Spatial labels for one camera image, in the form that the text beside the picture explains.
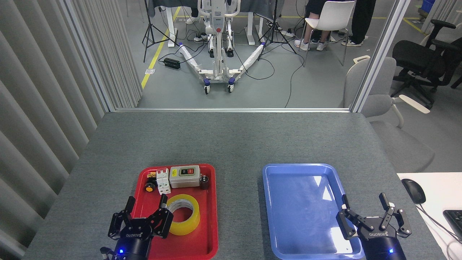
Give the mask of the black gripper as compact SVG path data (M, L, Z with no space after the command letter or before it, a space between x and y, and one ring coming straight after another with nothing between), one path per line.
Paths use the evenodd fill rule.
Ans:
M168 196L162 194L159 208L147 218L132 218L135 197L129 196L125 209L114 213L109 225L108 237L118 240L116 260L147 260L152 237L166 239L173 220L167 208Z
M360 241L368 260L405 260L397 235L407 238L411 235L411 227L403 209L397 209L389 202L384 192L380 193L379 200L385 210L383 217L362 217L351 210L346 194L342 195L342 208L336 215L336 220L344 239L350 240L357 236L353 226L360 228ZM395 217L399 225L396 230L389 225Z

